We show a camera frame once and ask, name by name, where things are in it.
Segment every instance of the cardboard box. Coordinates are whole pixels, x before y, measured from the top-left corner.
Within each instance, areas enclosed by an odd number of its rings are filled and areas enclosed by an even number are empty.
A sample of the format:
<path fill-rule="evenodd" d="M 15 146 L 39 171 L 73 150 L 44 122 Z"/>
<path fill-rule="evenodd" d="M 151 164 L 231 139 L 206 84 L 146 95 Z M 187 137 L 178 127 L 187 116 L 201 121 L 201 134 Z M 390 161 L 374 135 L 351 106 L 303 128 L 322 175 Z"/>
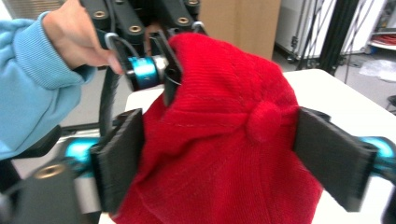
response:
<path fill-rule="evenodd" d="M 271 59 L 280 0 L 201 0 L 200 20 L 208 34 Z"/>

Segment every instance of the red knit hat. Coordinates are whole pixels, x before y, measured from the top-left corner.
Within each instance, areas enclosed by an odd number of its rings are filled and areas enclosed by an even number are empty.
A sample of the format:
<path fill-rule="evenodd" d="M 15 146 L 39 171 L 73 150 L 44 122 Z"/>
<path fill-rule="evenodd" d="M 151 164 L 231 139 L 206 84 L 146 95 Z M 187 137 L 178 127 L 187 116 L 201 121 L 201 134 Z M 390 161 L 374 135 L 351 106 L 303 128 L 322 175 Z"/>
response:
<path fill-rule="evenodd" d="M 292 152 L 298 105 L 274 63 L 204 35 L 171 39 L 175 101 L 147 142 L 117 223 L 311 223 L 321 186 Z"/>

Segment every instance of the light blue sleeve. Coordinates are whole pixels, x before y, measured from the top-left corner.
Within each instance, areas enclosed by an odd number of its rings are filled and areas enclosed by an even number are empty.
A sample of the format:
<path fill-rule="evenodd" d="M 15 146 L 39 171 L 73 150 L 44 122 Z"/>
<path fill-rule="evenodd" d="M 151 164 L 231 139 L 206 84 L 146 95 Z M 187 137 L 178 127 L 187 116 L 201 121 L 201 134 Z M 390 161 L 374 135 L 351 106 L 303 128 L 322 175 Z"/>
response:
<path fill-rule="evenodd" d="M 96 69 L 68 69 L 37 21 L 0 21 L 0 160 L 18 155 L 79 103 Z"/>

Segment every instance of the white table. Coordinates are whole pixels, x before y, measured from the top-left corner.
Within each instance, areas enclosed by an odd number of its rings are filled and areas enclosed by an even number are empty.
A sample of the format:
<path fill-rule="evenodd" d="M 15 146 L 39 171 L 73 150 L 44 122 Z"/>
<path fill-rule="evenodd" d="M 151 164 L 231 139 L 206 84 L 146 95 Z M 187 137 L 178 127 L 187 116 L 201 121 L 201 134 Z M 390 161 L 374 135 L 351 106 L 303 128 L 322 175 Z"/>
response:
<path fill-rule="evenodd" d="M 288 72 L 284 75 L 294 88 L 299 105 L 330 115 L 332 123 L 352 135 L 384 136 L 396 142 L 396 117 L 338 79 L 318 69 Z M 161 87 L 157 87 L 134 92 L 129 96 L 125 109 L 143 107 L 146 111 L 162 91 Z M 359 213 L 346 212 L 324 191 L 313 223 L 381 223 L 380 218 L 392 189 L 392 184 L 387 180 L 370 178 Z"/>

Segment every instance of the human hand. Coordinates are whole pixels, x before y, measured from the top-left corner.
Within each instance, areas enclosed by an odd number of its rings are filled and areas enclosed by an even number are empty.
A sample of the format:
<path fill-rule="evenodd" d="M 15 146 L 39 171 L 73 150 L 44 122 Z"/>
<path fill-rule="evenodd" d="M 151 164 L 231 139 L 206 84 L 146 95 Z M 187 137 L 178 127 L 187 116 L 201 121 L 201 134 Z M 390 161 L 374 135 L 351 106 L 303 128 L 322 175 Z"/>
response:
<path fill-rule="evenodd" d="M 70 69 L 83 64 L 109 65 L 115 73 L 122 74 L 115 54 L 101 48 L 92 21 L 78 0 L 67 0 L 59 9 L 51 11 L 43 19 L 43 26 Z"/>

